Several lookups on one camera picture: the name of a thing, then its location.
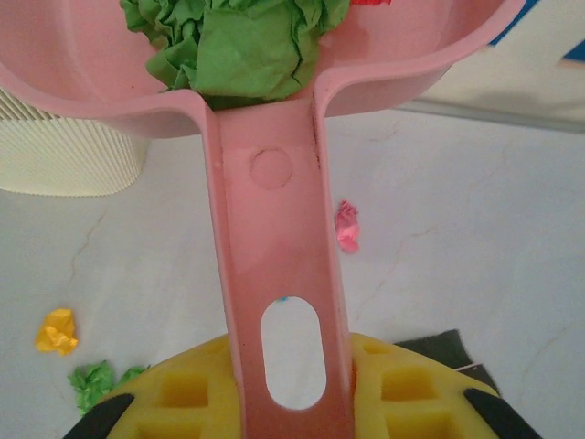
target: circular indent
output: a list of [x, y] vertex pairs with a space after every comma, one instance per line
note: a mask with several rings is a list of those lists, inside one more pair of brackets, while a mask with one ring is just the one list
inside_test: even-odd
[[293, 162], [280, 148], [262, 149], [251, 159], [251, 179], [265, 189], [283, 187], [292, 175]]

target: white floor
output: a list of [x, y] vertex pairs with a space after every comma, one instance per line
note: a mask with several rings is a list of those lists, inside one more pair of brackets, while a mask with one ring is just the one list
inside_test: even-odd
[[[334, 199], [357, 204], [363, 228], [361, 253], [340, 255], [351, 330], [460, 328], [544, 437], [581, 439], [585, 136], [397, 111], [328, 127]], [[38, 326], [60, 306], [79, 347], [39, 354]], [[0, 193], [0, 438], [62, 437], [77, 365], [155, 364], [224, 332], [198, 138], [155, 143], [112, 197]], [[292, 355], [286, 332], [268, 343], [296, 366], [279, 386], [294, 405], [315, 388], [298, 371], [314, 356]]]

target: white ribbed container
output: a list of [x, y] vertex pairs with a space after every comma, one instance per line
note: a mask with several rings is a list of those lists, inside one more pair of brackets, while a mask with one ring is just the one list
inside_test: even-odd
[[150, 141], [58, 117], [0, 89], [0, 189], [34, 195], [109, 195], [140, 175]]

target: green crumpled paper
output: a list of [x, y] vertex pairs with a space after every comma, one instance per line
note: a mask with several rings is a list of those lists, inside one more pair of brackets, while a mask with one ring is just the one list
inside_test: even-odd
[[68, 376], [76, 392], [76, 403], [82, 415], [85, 415], [102, 397], [143, 373], [147, 368], [135, 366], [124, 372], [120, 381], [114, 385], [112, 366], [106, 360], [75, 368]]
[[121, 0], [128, 28], [161, 48], [146, 63], [169, 90], [215, 110], [283, 100], [308, 84], [319, 38], [350, 0]]

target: oval hole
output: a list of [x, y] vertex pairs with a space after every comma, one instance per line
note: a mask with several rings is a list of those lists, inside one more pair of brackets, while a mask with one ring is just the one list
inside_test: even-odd
[[275, 402], [295, 410], [313, 406], [327, 381], [319, 319], [303, 299], [273, 303], [261, 322], [266, 384]]

